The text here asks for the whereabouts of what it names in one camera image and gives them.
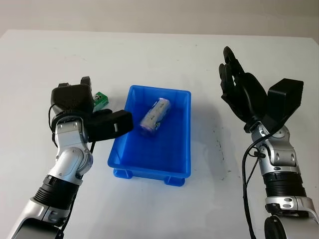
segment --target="blue plastic bin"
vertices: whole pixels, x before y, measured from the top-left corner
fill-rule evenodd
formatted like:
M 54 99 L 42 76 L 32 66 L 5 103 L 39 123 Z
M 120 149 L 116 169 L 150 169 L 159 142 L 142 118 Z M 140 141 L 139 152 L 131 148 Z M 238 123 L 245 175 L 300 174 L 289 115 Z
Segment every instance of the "blue plastic bin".
M 163 180 L 182 186 L 190 176 L 190 92 L 131 86 L 125 110 L 133 114 L 134 129 L 115 139 L 108 165 L 114 175 Z M 138 125 L 158 98 L 171 102 L 171 110 L 154 137 L 141 135 Z

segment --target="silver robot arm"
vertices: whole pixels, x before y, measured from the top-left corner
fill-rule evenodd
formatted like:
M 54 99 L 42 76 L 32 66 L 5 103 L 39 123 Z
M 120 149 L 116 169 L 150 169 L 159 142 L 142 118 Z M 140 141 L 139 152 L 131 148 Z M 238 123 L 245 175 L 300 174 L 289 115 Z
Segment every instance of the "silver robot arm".
M 36 195 L 29 199 L 7 239 L 63 238 L 59 229 L 93 163 L 81 120 L 59 123 L 55 129 L 56 163 Z
M 83 175 L 93 163 L 95 142 L 119 137 L 133 129 L 124 110 L 93 112 L 91 80 L 59 84 L 52 90 L 49 127 L 57 146 L 56 163 L 30 198 L 7 239 L 62 239 Z M 56 113 L 50 123 L 50 110 Z
M 252 133 L 253 141 L 268 134 L 259 124 Z M 302 178 L 290 133 L 283 126 L 256 146 L 265 157 L 259 157 L 266 185 L 266 210 L 272 216 L 265 221 L 269 239 L 318 239 L 319 217 L 313 201 L 302 186 Z
M 222 99 L 252 133 L 253 143 L 242 160 L 244 210 L 250 237 L 256 239 L 249 212 L 245 163 L 256 148 L 266 185 L 266 210 L 272 214 L 265 221 L 266 239 L 318 239 L 319 218 L 307 197 L 289 131 L 284 126 L 300 106 L 302 81 L 282 79 L 268 93 L 251 73 L 245 72 L 229 47 L 224 48 L 225 63 L 219 66 Z

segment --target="black cable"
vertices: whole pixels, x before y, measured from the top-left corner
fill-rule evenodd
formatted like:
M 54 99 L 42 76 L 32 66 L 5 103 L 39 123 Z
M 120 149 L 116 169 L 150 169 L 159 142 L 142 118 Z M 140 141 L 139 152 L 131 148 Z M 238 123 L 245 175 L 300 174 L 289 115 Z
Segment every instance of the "black cable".
M 91 153 L 93 153 L 94 146 L 95 146 L 95 141 L 93 141 L 92 144 L 91 144 L 91 149 L 90 149 L 90 152 L 91 152 Z
M 254 171 L 255 171 L 255 168 L 256 168 L 256 166 L 257 166 L 258 160 L 259 160 L 259 159 L 256 159 L 256 162 L 255 162 L 255 164 L 254 164 L 254 167 L 253 167 L 253 169 L 251 170 L 251 172 L 250 172 L 250 174 L 249 174 L 249 177 L 248 177 L 248 179 L 247 179 L 246 185 L 248 185 L 249 180 L 250 180 L 251 176 L 253 175 L 253 173 L 254 173 Z
M 249 212 L 249 205 L 248 205 L 248 196 L 247 196 L 247 186 L 248 186 L 248 182 L 255 170 L 255 167 L 257 165 L 258 160 L 256 160 L 255 165 L 248 177 L 248 181 L 246 181 L 246 159 L 247 156 L 249 155 L 249 152 L 251 151 L 252 148 L 256 148 L 255 145 L 270 138 L 271 136 L 273 136 L 274 133 L 276 133 L 278 130 L 281 129 L 282 126 L 278 126 L 276 129 L 274 129 L 274 131 L 266 136 L 263 136 L 259 139 L 257 139 L 256 141 L 254 141 L 245 151 L 244 156 L 243 156 L 243 160 L 242 160 L 242 165 L 241 165 L 241 169 L 242 169 L 242 177 L 243 177 L 243 200 L 244 200 L 244 210 L 245 210 L 245 215 L 246 215 L 246 220 L 247 220 L 247 224 L 248 224 L 248 228 L 249 228 L 249 233 L 250 233 L 250 237 L 251 239 L 256 239 L 256 236 L 254 234 L 254 230 L 253 230 L 253 226 L 251 223 L 251 217 L 250 217 L 250 212 Z

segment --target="green connector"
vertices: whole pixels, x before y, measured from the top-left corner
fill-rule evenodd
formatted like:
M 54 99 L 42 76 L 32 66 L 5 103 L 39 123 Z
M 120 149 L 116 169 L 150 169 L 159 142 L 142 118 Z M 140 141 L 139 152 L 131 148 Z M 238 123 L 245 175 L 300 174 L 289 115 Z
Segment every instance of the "green connector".
M 109 98 L 102 94 L 101 92 L 98 92 L 93 97 L 94 99 L 94 109 L 93 112 L 99 111 L 104 108 L 109 103 Z

